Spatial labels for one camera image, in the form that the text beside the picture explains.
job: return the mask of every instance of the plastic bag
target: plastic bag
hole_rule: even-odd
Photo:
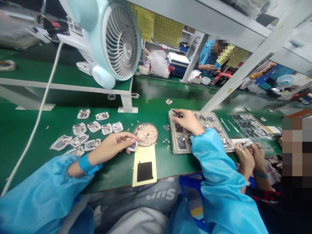
[[[151,72],[164,78],[169,77],[168,64],[166,61],[166,53],[163,50],[153,51],[147,57],[147,64],[151,63]]]
[[[192,83],[192,81],[201,74],[199,70],[193,70],[191,74],[189,75],[189,78],[187,80],[188,83]]]

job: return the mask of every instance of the human hand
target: human hand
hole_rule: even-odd
[[[255,161],[253,156],[251,155],[248,149],[240,148],[240,145],[243,145],[243,142],[238,142],[235,144],[235,152],[237,154],[238,160],[240,162],[240,171],[239,173],[242,174],[245,179],[248,181],[249,177],[251,176]]]
[[[221,71],[221,68],[218,68],[218,69],[216,69],[216,70],[212,73],[212,75],[219,74],[219,73],[220,73],[220,71]]]
[[[138,138],[129,132],[111,133],[102,143],[88,155],[88,160],[92,165],[104,163],[113,158],[123,149],[128,148]]]
[[[265,159],[264,159],[264,150],[259,149],[258,147],[262,147],[262,145],[258,142],[251,145],[251,154],[253,155],[254,162],[255,162],[255,169],[257,170],[264,170],[265,171]]]
[[[203,67],[204,67],[204,70],[206,71],[213,71],[215,69],[215,66],[211,64],[205,64],[203,65]]]
[[[191,112],[190,110],[184,110],[184,109],[176,110],[176,112],[183,113],[183,118],[178,118],[178,117],[173,116],[172,120],[176,121],[185,129],[191,131],[194,134],[194,136],[198,136],[205,132],[205,129],[198,122],[193,112]]]

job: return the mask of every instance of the wire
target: wire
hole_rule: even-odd
[[[7,193],[8,189],[9,189],[9,187],[10,187],[10,184],[11,184],[11,182],[12,182],[12,180],[13,180],[15,174],[16,174],[16,171],[17,171],[17,169],[20,167],[20,165],[21,165],[21,163],[22,163],[22,161],[23,161],[23,159],[24,159],[24,157],[25,157],[25,155],[26,155],[26,153],[27,153],[27,151],[28,151],[28,149],[29,149],[29,147],[30,147],[32,141],[33,141],[33,137],[34,137],[34,135],[35,135],[35,133],[36,133],[36,130],[37,130],[37,127],[38,127],[40,118],[41,118],[41,113],[42,113],[43,106],[44,106],[45,103],[46,103],[46,97],[48,96],[48,91],[49,91],[49,88],[50,88],[50,84],[52,83],[52,79],[53,79],[53,76],[54,76],[54,73],[55,73],[55,70],[56,70],[56,66],[57,66],[58,61],[59,61],[58,59],[59,59],[59,55],[60,55],[60,53],[61,53],[61,49],[62,49],[63,44],[64,44],[63,42],[61,42],[61,43],[59,44],[58,51],[57,51],[56,56],[55,56],[55,60],[54,60],[52,72],[51,72],[51,74],[50,74],[50,78],[49,78],[49,81],[48,81],[48,85],[46,86],[46,89],[45,89],[46,91],[45,91],[45,94],[44,94],[43,99],[42,99],[42,102],[41,102],[41,106],[40,106],[40,109],[39,109],[37,121],[36,121],[36,124],[35,124],[35,126],[34,126],[34,128],[33,128],[32,134],[30,135],[29,140],[28,140],[28,143],[27,143],[27,145],[26,145],[26,147],[25,147],[25,149],[24,149],[24,152],[22,153],[22,155],[21,155],[21,157],[19,158],[17,164],[15,165],[15,167],[14,167],[14,169],[13,169],[13,171],[12,171],[10,177],[9,177],[9,180],[7,181],[7,183],[6,183],[6,185],[5,185],[4,189],[3,189],[3,191],[2,191],[2,193],[1,193],[1,197],[4,196],[4,195]]]

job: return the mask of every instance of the fan grille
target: fan grille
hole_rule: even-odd
[[[128,78],[137,66],[138,37],[135,23],[122,4],[113,5],[103,33],[112,71],[119,78]]]

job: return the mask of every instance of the plastic tray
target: plastic tray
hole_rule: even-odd
[[[177,124],[172,120],[173,116],[176,116],[175,113],[171,109],[168,113],[170,129],[171,129],[171,145],[173,154],[183,154],[183,153],[191,153],[191,145],[192,142],[190,140],[192,133],[186,129],[184,129],[181,125]],[[201,111],[193,111],[198,121],[201,125],[205,127],[214,128],[221,139],[224,140],[224,146],[226,152],[233,152],[234,147],[229,137],[227,136],[223,126],[219,122],[218,117],[215,113],[212,112],[201,112]]]
[[[259,139],[273,136],[266,127],[253,114],[250,113],[229,113],[232,119],[238,124],[247,138]]]

